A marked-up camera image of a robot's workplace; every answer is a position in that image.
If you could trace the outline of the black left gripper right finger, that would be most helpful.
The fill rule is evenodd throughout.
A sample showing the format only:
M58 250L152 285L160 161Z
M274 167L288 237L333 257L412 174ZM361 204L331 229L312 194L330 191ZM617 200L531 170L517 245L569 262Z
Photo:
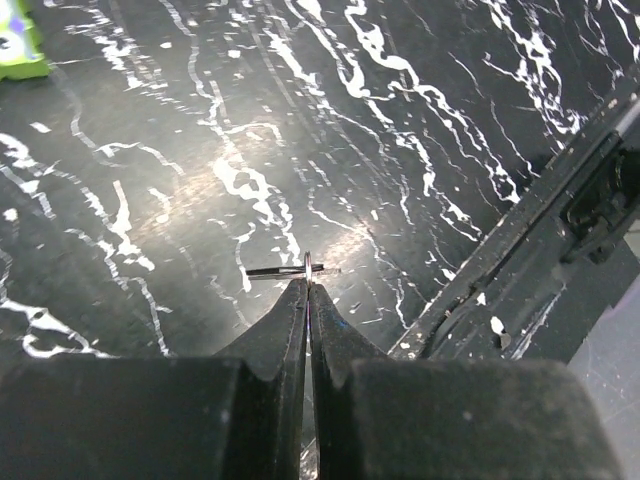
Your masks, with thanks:
M323 479L619 479L595 407L548 360L394 360L309 292Z

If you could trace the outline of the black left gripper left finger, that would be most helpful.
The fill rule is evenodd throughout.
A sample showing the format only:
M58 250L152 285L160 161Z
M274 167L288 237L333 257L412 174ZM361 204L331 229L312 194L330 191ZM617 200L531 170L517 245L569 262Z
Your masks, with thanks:
M295 479L306 286L209 357L30 361L1 378L5 479Z

